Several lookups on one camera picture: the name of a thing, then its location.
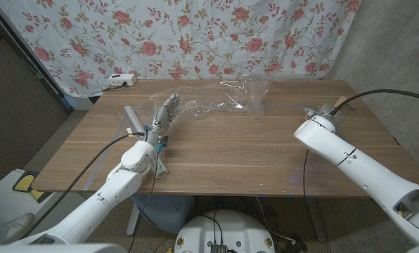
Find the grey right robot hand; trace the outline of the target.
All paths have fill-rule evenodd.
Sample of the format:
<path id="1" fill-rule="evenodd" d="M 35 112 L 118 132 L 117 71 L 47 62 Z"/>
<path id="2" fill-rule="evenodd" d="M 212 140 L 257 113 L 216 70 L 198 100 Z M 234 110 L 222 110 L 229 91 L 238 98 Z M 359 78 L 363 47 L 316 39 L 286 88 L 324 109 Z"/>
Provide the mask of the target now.
<path id="1" fill-rule="evenodd" d="M 321 116 L 329 120 L 335 127 L 341 125 L 345 121 L 344 114 L 338 110 L 334 115 L 331 115 L 331 112 L 335 109 L 334 105 L 325 103 L 322 106 L 319 106 L 317 110 L 313 108 L 303 108 L 303 112 L 309 118 L 314 116 Z"/>

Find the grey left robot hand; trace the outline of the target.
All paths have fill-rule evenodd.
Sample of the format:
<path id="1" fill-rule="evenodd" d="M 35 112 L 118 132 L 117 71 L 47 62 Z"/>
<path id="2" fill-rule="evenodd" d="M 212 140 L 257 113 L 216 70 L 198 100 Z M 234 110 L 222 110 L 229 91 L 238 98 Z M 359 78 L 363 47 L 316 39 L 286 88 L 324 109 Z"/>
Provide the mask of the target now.
<path id="1" fill-rule="evenodd" d="M 160 137 L 167 133 L 172 121 L 178 113 L 179 103 L 180 95 L 178 93 L 173 93 L 157 109 L 147 130 L 145 142 L 155 146 L 160 141 Z"/>

